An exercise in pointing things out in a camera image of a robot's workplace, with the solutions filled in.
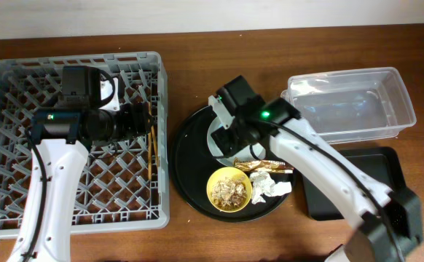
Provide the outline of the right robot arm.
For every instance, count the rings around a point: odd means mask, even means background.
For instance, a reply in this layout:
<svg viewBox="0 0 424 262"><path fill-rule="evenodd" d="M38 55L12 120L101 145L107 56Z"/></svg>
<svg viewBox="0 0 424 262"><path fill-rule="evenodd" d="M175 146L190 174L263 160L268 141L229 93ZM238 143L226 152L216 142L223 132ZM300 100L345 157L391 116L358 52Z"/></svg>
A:
<svg viewBox="0 0 424 262"><path fill-rule="evenodd" d="M404 261L424 241L421 202L358 169L324 141L283 98L265 102L243 76L208 98L221 127L211 137L222 158L260 144L289 163L339 210L354 232L327 261Z"/></svg>

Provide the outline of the food scraps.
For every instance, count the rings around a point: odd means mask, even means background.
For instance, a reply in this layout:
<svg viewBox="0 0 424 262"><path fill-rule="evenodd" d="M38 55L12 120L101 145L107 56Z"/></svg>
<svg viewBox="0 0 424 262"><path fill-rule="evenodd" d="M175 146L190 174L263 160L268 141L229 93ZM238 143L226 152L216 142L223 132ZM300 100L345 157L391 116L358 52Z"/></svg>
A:
<svg viewBox="0 0 424 262"><path fill-rule="evenodd" d="M211 199L219 209L234 211L241 208L247 199L246 185L242 179L225 178L211 189Z"/></svg>

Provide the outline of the yellow bowl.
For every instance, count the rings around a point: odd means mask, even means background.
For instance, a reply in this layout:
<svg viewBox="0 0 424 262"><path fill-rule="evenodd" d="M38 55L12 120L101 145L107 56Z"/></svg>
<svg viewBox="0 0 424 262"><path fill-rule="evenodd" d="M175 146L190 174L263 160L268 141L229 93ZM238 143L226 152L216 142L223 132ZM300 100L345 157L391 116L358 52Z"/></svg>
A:
<svg viewBox="0 0 424 262"><path fill-rule="evenodd" d="M223 180L225 178L231 178L231 179L242 179L244 184L246 185L246 191L247 191L247 199L245 201L245 204L234 211L225 211L219 209L214 203L212 203L211 199L211 189L214 184L216 184L219 180ZM223 167L221 169L218 169L215 171L210 178L208 179L208 183L206 186L207 191L207 197L210 201L210 203L219 211L225 212L225 213L236 213L237 211L242 210L250 201L251 201L251 195L252 195L252 185L249 177L241 170L234 168L234 167Z"/></svg>

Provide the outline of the gold snack wrapper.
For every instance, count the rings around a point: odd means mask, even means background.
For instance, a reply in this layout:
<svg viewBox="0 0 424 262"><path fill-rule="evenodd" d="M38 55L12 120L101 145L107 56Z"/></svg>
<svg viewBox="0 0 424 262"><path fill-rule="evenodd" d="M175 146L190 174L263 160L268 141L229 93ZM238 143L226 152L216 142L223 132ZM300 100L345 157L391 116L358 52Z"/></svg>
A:
<svg viewBox="0 0 424 262"><path fill-rule="evenodd" d="M275 160L253 160L253 161L239 161L235 159L233 167L243 172L268 172L274 174L291 174L294 168L285 163Z"/></svg>

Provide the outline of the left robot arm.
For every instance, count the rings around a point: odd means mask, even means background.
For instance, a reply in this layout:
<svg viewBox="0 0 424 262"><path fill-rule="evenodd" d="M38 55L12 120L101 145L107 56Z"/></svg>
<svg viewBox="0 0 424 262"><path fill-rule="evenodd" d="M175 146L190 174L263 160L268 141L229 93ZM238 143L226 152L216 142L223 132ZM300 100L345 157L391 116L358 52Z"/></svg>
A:
<svg viewBox="0 0 424 262"><path fill-rule="evenodd" d="M10 261L70 261L76 190L92 145L146 135L154 124L147 102L119 102L119 83L106 71L66 65L61 84L25 130L31 182Z"/></svg>

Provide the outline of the white tissue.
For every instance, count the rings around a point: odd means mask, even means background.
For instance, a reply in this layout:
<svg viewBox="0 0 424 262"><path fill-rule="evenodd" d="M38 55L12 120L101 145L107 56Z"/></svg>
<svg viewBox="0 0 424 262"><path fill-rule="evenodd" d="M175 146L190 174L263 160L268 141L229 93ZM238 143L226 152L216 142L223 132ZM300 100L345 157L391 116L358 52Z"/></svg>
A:
<svg viewBox="0 0 424 262"><path fill-rule="evenodd" d="M257 171L249 175L252 184L251 203L256 205L258 203L265 203L263 195L266 197L281 197L284 194L292 192L292 185L290 182L276 183L268 172Z"/></svg>

